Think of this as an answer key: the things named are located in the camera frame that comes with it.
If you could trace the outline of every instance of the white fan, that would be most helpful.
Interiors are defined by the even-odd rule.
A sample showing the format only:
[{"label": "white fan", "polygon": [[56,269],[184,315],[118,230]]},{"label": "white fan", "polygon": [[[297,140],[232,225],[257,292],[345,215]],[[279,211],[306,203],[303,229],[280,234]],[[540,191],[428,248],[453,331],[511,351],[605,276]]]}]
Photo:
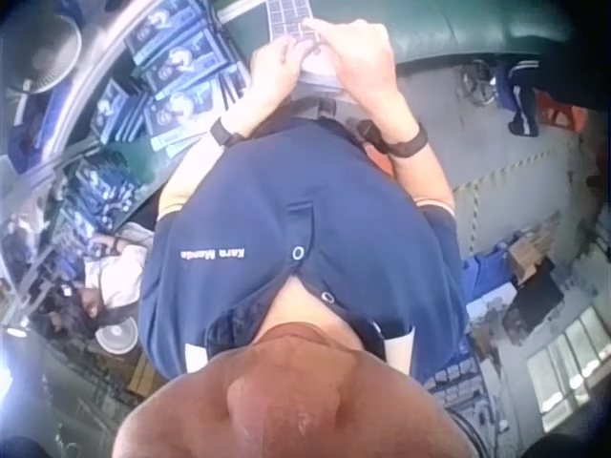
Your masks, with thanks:
[{"label": "white fan", "polygon": [[47,12],[16,14],[2,38],[5,82],[21,94],[44,93],[57,85],[74,68],[82,48],[74,20]]},{"label": "white fan", "polygon": [[105,326],[95,332],[95,339],[112,355],[129,353],[137,345],[137,324],[133,318],[121,324]]}]

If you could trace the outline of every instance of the keyboard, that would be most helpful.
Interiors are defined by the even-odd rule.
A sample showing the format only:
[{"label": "keyboard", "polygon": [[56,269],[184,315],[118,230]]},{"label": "keyboard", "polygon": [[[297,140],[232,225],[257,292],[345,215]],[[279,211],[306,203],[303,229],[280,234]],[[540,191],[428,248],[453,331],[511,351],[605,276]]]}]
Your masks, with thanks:
[{"label": "keyboard", "polygon": [[302,21],[312,17],[309,0],[266,0],[269,41],[282,35],[291,35],[299,40],[316,41],[316,33],[304,27]]}]

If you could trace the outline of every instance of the neck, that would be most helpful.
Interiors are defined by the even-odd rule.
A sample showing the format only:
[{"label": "neck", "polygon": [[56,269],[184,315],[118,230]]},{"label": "neck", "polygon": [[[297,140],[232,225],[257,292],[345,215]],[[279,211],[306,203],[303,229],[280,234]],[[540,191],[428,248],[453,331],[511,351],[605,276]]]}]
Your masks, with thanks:
[{"label": "neck", "polygon": [[307,323],[316,326],[330,339],[352,350],[363,350],[361,340],[324,302],[310,294],[296,277],[289,278],[269,307],[254,339],[257,342],[268,330],[279,324]]}]

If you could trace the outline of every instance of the black wristwatch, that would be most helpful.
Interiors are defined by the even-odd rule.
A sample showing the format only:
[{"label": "black wristwatch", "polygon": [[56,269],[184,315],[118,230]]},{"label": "black wristwatch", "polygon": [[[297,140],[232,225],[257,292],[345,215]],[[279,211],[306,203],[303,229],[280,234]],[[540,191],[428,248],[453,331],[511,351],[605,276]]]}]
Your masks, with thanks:
[{"label": "black wristwatch", "polygon": [[240,134],[229,133],[221,123],[221,119],[217,119],[212,127],[210,128],[210,135],[219,143],[219,146],[229,148],[236,143],[245,141],[245,138]]},{"label": "black wristwatch", "polygon": [[366,119],[361,121],[357,125],[359,135],[362,136],[366,141],[371,143],[376,150],[385,155],[408,158],[415,156],[420,153],[427,143],[429,143],[429,135],[424,126],[418,122],[418,135],[410,141],[404,141],[402,143],[396,143],[389,145],[384,138],[382,133],[377,128],[373,121]]}]

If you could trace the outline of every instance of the navy polo shirt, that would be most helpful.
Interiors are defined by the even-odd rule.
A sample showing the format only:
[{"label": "navy polo shirt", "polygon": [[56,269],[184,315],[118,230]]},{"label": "navy polo shirt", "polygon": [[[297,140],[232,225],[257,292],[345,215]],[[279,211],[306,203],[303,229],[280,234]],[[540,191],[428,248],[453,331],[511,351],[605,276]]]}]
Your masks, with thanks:
[{"label": "navy polo shirt", "polygon": [[211,358],[248,345],[290,276],[380,358],[415,328],[420,382],[465,330],[454,218],[417,208],[345,136],[299,120],[225,151],[158,222],[138,312],[146,353],[172,379],[188,347]]}]

